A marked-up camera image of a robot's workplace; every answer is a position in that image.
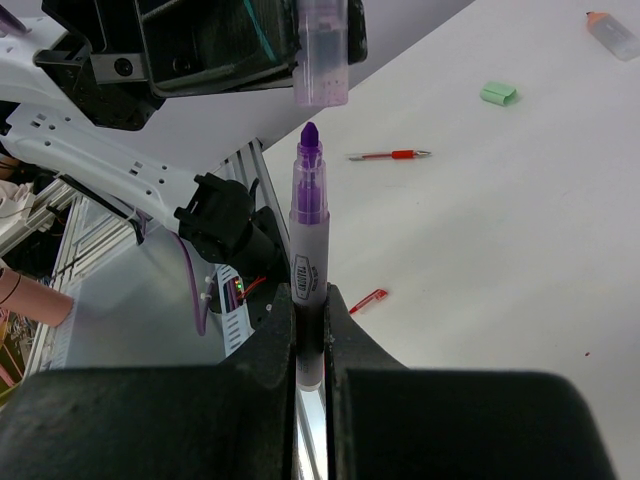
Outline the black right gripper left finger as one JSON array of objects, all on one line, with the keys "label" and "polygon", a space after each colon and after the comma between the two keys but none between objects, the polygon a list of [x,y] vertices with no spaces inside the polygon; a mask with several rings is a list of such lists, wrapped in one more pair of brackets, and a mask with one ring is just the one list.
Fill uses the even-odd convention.
[{"label": "black right gripper left finger", "polygon": [[5,479],[290,479],[295,328],[277,289],[214,366],[67,369],[29,378],[1,416]]}]

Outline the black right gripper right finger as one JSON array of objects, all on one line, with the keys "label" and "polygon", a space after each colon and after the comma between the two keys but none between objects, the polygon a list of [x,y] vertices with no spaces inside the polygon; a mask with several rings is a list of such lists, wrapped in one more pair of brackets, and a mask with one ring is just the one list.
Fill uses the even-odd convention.
[{"label": "black right gripper right finger", "polygon": [[611,479],[591,411],[567,379],[518,370],[411,369],[325,307],[333,479]]}]

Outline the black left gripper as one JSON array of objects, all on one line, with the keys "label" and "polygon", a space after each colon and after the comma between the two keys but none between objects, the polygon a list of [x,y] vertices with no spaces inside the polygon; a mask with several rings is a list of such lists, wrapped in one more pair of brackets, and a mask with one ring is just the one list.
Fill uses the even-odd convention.
[{"label": "black left gripper", "polygon": [[34,64],[94,125],[115,130],[141,130],[164,104],[151,87],[170,98],[288,86],[300,47],[293,1],[61,0],[42,10],[66,33]]}]

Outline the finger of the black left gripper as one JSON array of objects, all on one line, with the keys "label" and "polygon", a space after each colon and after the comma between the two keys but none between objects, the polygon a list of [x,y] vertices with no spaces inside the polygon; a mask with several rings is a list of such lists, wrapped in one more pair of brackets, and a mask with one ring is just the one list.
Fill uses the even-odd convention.
[{"label": "finger of the black left gripper", "polygon": [[363,63],[368,56],[367,29],[362,0],[347,1],[348,63]]}]

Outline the clear purple marker cap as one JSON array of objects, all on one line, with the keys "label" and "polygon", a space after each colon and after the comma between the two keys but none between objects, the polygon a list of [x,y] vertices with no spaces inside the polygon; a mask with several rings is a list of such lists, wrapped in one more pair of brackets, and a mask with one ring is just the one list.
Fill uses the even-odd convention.
[{"label": "clear purple marker cap", "polygon": [[297,1],[298,35],[293,89],[305,107],[336,107],[348,102],[347,2]]}]

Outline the purple grey marker pen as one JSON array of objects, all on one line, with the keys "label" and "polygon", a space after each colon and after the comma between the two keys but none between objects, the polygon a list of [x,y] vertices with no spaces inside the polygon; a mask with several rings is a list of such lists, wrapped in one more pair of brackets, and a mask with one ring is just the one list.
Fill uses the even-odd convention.
[{"label": "purple grey marker pen", "polygon": [[324,305],[330,213],[318,128],[307,123],[297,145],[289,212],[290,287],[296,323],[296,380],[305,391],[324,379]]}]

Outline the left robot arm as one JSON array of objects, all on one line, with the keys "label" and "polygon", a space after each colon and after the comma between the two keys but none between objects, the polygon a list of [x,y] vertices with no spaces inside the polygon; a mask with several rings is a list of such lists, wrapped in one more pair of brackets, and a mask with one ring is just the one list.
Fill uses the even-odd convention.
[{"label": "left robot arm", "polygon": [[1,14],[1,150],[96,188],[241,276],[281,283],[288,262],[255,191],[146,157],[105,136],[138,131],[169,98],[292,87],[344,104],[368,54],[360,1],[45,1]]}]

